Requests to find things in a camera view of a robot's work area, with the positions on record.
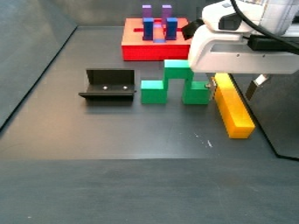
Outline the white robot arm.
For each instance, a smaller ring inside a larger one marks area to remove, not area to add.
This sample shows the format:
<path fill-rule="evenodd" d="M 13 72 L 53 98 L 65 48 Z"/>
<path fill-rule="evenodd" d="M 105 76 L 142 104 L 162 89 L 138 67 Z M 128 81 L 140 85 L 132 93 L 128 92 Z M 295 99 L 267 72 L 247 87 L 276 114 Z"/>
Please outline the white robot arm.
<path fill-rule="evenodd" d="M 196 73 L 274 74 L 299 71 L 299 0 L 222 0 L 203 8 L 188 54 Z"/>

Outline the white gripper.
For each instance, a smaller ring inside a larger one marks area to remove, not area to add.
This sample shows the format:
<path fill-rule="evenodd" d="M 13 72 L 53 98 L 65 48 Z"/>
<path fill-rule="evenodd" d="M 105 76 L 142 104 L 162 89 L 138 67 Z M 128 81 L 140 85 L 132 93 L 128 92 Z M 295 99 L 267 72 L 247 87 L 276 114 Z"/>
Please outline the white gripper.
<path fill-rule="evenodd" d="M 251 100 L 270 74 L 299 71 L 299 0 L 222 0 L 203 8 L 188 63 L 196 73 L 260 74 L 247 87 Z M 210 100 L 218 83 L 208 76 Z"/>

